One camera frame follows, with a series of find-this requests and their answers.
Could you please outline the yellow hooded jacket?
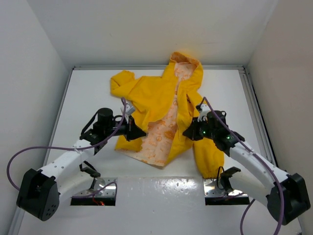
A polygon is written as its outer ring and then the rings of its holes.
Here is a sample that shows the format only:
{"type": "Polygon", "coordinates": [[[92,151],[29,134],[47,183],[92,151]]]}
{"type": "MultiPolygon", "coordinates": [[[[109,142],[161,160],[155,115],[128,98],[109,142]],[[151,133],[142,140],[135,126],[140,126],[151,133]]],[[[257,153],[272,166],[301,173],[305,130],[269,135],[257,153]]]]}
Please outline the yellow hooded jacket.
{"type": "Polygon", "coordinates": [[[135,107],[136,125],[147,135],[133,141],[120,136],[115,149],[146,164],[165,167],[176,157],[193,149],[198,171],[214,178],[224,165],[224,154],[212,140],[192,141],[183,135],[202,101],[198,93],[203,79],[199,60],[180,52],[171,54],[161,76],[136,78],[123,70],[110,80],[111,94],[124,97],[135,107]]]}

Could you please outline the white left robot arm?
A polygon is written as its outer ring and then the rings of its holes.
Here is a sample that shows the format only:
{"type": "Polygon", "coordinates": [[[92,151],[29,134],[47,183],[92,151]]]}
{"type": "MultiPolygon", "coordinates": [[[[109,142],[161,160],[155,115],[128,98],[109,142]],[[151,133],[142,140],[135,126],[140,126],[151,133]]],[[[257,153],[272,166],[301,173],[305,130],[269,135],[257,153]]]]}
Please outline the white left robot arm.
{"type": "Polygon", "coordinates": [[[146,136],[132,117],[134,111],[134,106],[129,104],[122,108],[121,115],[114,116],[110,108],[96,111],[73,147],[51,163],[24,174],[17,206],[41,221],[47,221],[59,204],[69,198],[101,195],[113,182],[105,182],[87,160],[96,156],[112,137],[122,136],[132,141],[146,136]]]}

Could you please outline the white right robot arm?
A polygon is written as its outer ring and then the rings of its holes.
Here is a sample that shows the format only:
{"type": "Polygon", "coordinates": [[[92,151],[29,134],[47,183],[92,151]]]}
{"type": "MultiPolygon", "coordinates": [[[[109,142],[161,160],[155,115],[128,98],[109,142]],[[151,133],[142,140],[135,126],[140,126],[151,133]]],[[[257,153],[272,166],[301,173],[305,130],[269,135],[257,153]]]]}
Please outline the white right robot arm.
{"type": "Polygon", "coordinates": [[[192,119],[183,135],[193,141],[211,140],[218,150],[239,162],[253,176],[249,177],[237,167],[220,175],[222,190],[240,190],[267,207],[270,215],[287,225],[310,209],[305,180],[295,173],[273,165],[255,152],[237,132],[229,130],[224,111],[212,111],[205,105],[196,106],[199,116],[192,119]]]}

